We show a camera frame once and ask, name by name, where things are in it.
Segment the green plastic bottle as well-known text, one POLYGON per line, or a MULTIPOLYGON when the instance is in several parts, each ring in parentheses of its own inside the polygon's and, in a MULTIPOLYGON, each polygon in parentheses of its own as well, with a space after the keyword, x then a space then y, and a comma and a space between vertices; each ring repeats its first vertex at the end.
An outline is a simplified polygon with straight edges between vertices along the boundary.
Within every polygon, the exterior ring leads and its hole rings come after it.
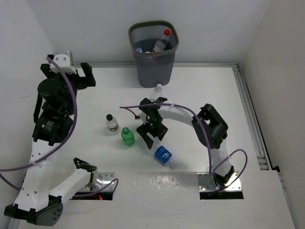
POLYGON ((121 137, 126 146, 132 146, 135 143, 134 133, 127 127, 122 129, 121 137))

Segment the clear bottle blue label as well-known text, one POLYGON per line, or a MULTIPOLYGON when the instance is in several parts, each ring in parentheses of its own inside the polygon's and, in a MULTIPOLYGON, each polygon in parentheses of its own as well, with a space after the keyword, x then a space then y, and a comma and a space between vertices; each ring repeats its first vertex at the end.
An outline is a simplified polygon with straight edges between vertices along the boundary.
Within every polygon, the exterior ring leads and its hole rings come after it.
POLYGON ((172 153, 162 145, 157 145, 153 150, 153 157, 161 165, 174 169, 177 166, 172 153))

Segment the black cap small bottle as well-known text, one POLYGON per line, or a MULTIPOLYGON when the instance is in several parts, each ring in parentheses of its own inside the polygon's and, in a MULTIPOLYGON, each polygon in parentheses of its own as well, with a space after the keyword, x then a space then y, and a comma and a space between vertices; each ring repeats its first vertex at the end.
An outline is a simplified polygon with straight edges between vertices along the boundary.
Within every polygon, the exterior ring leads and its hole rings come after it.
POLYGON ((109 131, 115 132, 119 129, 117 119, 112 114, 106 115, 106 126, 109 131))

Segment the red cap clear bottle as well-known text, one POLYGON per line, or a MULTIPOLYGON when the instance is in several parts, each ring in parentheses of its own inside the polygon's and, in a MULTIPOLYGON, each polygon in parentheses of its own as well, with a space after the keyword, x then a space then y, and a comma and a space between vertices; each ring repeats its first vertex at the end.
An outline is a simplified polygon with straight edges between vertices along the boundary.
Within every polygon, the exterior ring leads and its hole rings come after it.
POLYGON ((157 39, 152 52, 161 52, 164 51, 166 45, 169 42, 169 37, 170 37, 171 31, 169 29, 164 30, 163 35, 157 39))

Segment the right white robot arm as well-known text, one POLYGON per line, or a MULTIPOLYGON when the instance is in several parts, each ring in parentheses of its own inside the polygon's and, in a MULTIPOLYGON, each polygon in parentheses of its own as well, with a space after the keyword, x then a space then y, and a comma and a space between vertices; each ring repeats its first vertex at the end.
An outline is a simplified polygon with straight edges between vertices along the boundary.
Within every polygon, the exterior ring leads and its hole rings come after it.
POLYGON ((225 189, 234 173, 226 148, 223 146, 227 138, 228 125, 217 110, 206 104, 195 113, 190 108, 170 103, 166 98, 159 97, 155 101, 144 98, 138 106, 142 124, 136 129, 149 149, 156 146, 155 138, 163 140, 168 128, 164 119, 174 120, 191 126, 199 142, 208 151, 209 175, 220 189, 225 189))

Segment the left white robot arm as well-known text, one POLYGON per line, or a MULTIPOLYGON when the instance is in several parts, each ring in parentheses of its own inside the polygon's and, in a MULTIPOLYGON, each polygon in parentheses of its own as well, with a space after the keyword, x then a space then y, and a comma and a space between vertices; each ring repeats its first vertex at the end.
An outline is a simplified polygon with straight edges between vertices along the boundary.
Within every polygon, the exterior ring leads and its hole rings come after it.
POLYGON ((81 68, 83 77, 75 69, 57 72, 50 64, 41 65, 46 79, 37 89, 29 166, 17 198, 4 210, 5 216, 34 225, 53 226, 60 219, 64 205, 79 189, 91 183, 96 167, 75 158, 73 174, 51 188, 60 148, 76 126, 77 92, 96 85, 92 67, 82 63, 81 68))

